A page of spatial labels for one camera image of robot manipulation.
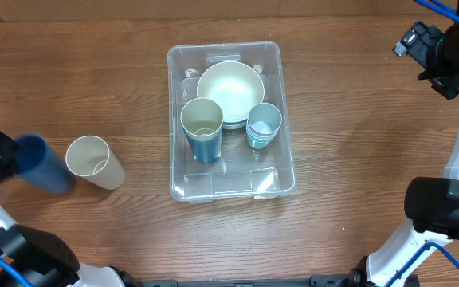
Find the small light blue cup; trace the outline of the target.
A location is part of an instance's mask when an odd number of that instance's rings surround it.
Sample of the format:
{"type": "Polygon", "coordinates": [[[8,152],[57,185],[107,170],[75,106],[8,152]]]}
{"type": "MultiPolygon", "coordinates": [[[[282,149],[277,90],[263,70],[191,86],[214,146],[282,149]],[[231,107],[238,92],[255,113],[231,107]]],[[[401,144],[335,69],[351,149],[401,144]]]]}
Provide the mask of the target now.
{"type": "Polygon", "coordinates": [[[275,134],[267,136],[257,136],[251,133],[247,134],[247,142],[249,146],[254,149],[263,149],[267,147],[274,138],[275,134]]]}

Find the small pink cup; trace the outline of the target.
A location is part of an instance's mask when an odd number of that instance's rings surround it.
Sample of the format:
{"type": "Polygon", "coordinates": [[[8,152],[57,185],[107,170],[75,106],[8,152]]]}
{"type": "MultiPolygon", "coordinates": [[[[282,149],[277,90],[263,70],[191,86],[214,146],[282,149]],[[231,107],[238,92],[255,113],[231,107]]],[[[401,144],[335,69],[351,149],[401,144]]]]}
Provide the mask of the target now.
{"type": "Polygon", "coordinates": [[[254,124],[247,123],[246,132],[247,136],[252,141],[270,142],[274,139],[278,130],[273,130],[272,127],[265,122],[258,121],[254,124]]]}

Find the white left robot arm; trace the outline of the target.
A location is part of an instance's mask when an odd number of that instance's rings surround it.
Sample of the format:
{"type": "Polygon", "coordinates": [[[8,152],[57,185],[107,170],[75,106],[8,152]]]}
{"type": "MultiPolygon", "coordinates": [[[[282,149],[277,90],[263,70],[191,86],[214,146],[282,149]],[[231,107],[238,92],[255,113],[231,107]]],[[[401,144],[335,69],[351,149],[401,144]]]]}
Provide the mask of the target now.
{"type": "MultiPolygon", "coordinates": [[[[0,182],[18,176],[56,194],[74,178],[65,163],[40,136],[12,139],[0,131],[0,182]]],[[[17,223],[0,204],[0,286],[135,286],[125,272],[94,267],[55,234],[17,223]]]]}

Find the tall beige cup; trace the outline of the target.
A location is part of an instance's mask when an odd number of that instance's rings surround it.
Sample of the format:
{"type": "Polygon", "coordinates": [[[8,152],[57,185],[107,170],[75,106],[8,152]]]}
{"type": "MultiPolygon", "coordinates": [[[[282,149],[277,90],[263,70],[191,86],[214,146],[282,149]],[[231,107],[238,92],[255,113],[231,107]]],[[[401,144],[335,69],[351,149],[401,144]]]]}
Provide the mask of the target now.
{"type": "Polygon", "coordinates": [[[213,100],[195,98],[182,108],[180,121],[191,140],[208,141],[220,136],[223,125],[221,107],[213,100]]]}
{"type": "Polygon", "coordinates": [[[125,171],[108,146],[99,136],[82,136],[74,140],[65,154],[67,168],[106,190],[115,190],[125,181],[125,171]]]}

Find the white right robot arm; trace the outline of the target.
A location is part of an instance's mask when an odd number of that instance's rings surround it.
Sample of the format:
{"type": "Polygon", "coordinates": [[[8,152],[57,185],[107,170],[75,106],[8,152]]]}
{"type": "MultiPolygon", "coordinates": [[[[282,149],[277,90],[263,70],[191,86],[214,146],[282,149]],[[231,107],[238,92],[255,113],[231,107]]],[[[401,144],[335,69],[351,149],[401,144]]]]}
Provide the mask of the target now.
{"type": "MultiPolygon", "coordinates": [[[[459,95],[459,2],[451,8],[437,0],[416,0],[453,24],[441,32],[416,22],[393,48],[410,55],[433,90],[447,100],[459,95]]],[[[441,178],[417,177],[406,190],[406,219],[374,253],[362,258],[347,276],[349,286],[417,286],[413,272],[435,251],[459,270],[459,262],[445,249],[459,240],[459,130],[452,155],[441,178]]]]}

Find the small grey cup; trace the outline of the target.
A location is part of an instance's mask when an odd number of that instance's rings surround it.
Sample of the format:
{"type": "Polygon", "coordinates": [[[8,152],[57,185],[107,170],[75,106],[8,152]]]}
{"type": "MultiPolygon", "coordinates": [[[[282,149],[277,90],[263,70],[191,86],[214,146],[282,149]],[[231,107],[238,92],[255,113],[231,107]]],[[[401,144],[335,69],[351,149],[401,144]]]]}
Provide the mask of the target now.
{"type": "Polygon", "coordinates": [[[282,124],[282,114],[273,104],[255,105],[248,116],[250,129],[260,136],[269,136],[278,132],[282,124]]]}

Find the tall dark blue cup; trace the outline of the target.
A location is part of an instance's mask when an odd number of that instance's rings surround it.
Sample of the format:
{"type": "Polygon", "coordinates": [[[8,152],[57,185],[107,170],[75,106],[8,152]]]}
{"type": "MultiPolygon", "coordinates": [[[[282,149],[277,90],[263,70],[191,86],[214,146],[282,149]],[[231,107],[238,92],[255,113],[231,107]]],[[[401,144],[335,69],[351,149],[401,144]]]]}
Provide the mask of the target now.
{"type": "Polygon", "coordinates": [[[37,134],[25,134],[14,141],[18,145],[14,156],[16,175],[54,194],[71,190],[73,175],[45,139],[37,134]]]}
{"type": "Polygon", "coordinates": [[[195,128],[183,129],[194,157],[200,163],[212,163],[221,156],[222,130],[195,128]]]}

